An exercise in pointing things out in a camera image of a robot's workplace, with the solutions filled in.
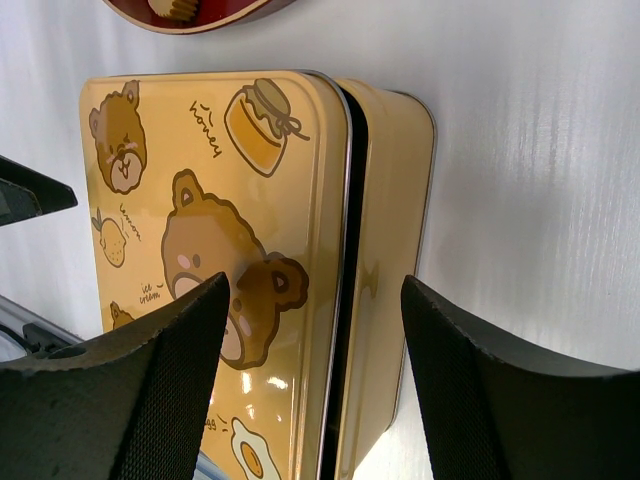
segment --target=tin box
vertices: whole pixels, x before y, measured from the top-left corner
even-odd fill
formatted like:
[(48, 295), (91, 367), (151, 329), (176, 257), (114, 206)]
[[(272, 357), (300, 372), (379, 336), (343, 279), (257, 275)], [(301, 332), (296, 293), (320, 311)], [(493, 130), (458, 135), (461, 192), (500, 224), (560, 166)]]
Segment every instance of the tin box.
[(427, 109), (269, 71), (93, 79), (80, 117), (105, 331), (225, 271), (202, 452), (232, 479), (350, 478), (395, 412)]

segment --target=cartoon bear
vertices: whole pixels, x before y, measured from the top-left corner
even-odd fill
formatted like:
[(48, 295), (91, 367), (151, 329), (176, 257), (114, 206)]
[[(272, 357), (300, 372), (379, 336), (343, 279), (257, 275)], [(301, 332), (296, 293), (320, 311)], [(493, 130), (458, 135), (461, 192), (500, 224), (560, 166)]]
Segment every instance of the cartoon bear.
[(89, 114), (104, 183), (123, 195), (140, 185), (147, 166), (145, 134), (137, 111), (139, 88), (137, 80), (125, 83), (122, 92), (110, 93), (100, 109), (94, 108)]
[(231, 306), (221, 357), (237, 370), (263, 365), (280, 314), (307, 301), (307, 273), (295, 260), (267, 254), (236, 207), (204, 193), (191, 170), (174, 177), (173, 205), (161, 247), (171, 296), (178, 298), (224, 271)]

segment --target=white surface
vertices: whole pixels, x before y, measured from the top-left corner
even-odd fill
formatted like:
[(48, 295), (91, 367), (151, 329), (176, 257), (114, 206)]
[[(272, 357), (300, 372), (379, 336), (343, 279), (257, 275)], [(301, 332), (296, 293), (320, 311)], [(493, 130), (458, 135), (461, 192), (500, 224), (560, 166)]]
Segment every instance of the white surface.
[[(312, 68), (431, 107), (422, 279), (544, 346), (637, 367), (639, 27), (637, 3), (621, 0), (299, 0), (169, 37), (99, 0), (0, 0), (0, 153), (80, 200), (0, 231), (0, 292), (81, 336), (100, 331), (77, 118), (86, 78)], [(410, 374), (357, 476), (430, 478)]]

